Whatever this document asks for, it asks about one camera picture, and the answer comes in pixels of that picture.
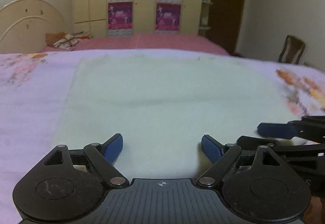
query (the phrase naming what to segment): wooden chair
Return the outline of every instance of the wooden chair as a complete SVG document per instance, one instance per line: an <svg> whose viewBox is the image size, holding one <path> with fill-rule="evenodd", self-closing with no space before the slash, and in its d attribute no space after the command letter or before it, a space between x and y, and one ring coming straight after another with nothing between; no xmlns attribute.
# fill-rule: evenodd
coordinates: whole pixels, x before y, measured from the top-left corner
<svg viewBox="0 0 325 224"><path fill-rule="evenodd" d="M292 61L294 60L294 57L300 51L300 53L297 57L297 60L295 62L295 64L298 64L301 56L303 55L305 47L306 47L306 44L302 40L300 40L292 35L287 35L287 38L285 40L284 47L283 47L283 50L279 56L278 62L280 62L280 63L283 62L282 61L283 56L284 56L285 52L287 51L287 49L289 49L284 62L292 63Z"/></svg>

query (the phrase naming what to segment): curved headboard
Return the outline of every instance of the curved headboard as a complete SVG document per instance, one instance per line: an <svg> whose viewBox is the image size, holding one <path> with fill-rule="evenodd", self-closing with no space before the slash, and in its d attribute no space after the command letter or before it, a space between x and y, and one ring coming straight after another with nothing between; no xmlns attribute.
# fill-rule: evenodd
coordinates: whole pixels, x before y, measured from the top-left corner
<svg viewBox="0 0 325 224"><path fill-rule="evenodd" d="M37 53L45 33L68 31L59 11L43 0L16 0L0 9L0 54Z"/></svg>

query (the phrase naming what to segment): pale green cloth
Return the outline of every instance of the pale green cloth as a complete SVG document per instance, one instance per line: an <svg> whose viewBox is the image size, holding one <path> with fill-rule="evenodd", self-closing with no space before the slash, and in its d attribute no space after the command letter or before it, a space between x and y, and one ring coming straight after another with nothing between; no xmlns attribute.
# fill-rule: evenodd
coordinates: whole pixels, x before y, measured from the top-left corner
<svg viewBox="0 0 325 224"><path fill-rule="evenodd" d="M114 165L129 180L194 177L211 166L204 134L226 144L256 136L260 122L294 119L243 60L105 57L80 63L53 145L80 149L121 133Z"/></svg>

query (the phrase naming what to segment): pink bedspread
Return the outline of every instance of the pink bedspread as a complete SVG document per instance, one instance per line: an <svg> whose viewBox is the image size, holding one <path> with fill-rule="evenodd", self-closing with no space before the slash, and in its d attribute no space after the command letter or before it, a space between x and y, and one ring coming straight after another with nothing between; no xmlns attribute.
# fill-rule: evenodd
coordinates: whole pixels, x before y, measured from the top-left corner
<svg viewBox="0 0 325 224"><path fill-rule="evenodd" d="M201 36L146 33L136 34L132 37L106 37L81 40L76 46L68 50L44 47L42 52L95 49L179 49L218 55L229 55L225 49Z"/></svg>

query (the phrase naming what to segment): shelf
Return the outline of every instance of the shelf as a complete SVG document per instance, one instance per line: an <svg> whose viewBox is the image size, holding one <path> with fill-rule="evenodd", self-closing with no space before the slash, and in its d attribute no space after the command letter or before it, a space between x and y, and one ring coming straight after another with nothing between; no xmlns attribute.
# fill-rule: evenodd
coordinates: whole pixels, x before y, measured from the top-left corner
<svg viewBox="0 0 325 224"><path fill-rule="evenodd" d="M209 30L209 29L211 29L211 27L208 25L200 25L199 26L199 30Z"/></svg>
<svg viewBox="0 0 325 224"><path fill-rule="evenodd" d="M213 2L209 2L209 1L202 1L202 3L207 5L213 5Z"/></svg>

